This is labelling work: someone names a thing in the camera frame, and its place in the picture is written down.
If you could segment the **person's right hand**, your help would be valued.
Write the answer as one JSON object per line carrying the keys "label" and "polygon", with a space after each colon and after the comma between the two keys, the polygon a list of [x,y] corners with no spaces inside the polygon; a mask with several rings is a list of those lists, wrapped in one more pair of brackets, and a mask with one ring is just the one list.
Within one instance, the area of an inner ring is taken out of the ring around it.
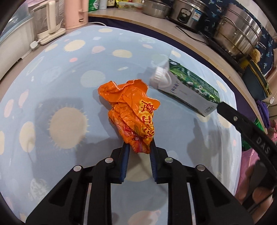
{"label": "person's right hand", "polygon": [[256,224],[263,217],[273,203],[273,189],[270,190],[265,187],[256,187],[253,191],[249,191],[251,188],[250,184],[255,171],[255,166],[258,162],[259,160],[245,171],[245,178],[240,183],[240,186],[235,194],[235,198],[241,204],[246,200],[249,193],[252,194],[252,200],[257,205],[256,209],[252,213],[254,224]]}

